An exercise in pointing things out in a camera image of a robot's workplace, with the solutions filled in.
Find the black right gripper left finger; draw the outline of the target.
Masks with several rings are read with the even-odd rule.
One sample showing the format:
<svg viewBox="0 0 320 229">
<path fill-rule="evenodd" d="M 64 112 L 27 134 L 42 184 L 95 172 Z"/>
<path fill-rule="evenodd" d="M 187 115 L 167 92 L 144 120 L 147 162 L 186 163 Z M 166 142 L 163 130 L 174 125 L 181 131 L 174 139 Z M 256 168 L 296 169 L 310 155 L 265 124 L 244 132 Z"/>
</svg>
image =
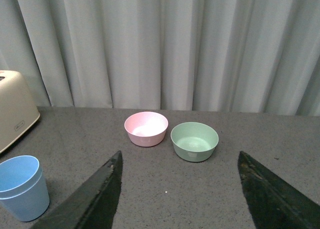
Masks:
<svg viewBox="0 0 320 229">
<path fill-rule="evenodd" d="M 117 151 L 33 229 L 110 229 L 122 187 L 123 157 Z"/>
</svg>

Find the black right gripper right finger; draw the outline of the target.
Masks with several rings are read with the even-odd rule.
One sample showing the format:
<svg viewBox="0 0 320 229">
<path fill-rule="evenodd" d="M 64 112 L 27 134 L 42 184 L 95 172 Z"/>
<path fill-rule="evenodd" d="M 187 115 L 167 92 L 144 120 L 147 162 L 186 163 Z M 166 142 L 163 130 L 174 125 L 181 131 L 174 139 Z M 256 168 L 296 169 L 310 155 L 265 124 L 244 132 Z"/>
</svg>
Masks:
<svg viewBox="0 0 320 229">
<path fill-rule="evenodd" d="M 237 162 L 242 192 L 257 229 L 318 229 L 320 206 L 249 154 Z"/>
</svg>

